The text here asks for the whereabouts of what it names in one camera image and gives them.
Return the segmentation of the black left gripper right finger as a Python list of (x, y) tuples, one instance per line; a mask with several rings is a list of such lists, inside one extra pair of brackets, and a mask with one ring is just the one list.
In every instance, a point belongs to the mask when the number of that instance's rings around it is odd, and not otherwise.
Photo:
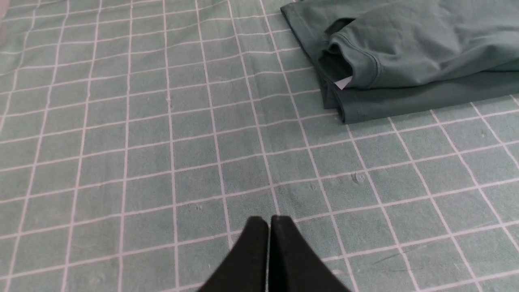
[(289, 216), (271, 218), (269, 292), (348, 292), (306, 242)]

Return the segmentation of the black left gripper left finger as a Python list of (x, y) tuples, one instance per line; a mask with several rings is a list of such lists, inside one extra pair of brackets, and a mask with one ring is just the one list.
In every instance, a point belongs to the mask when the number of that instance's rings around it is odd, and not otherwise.
[(264, 292), (269, 227), (259, 216), (248, 218), (233, 248), (200, 292)]

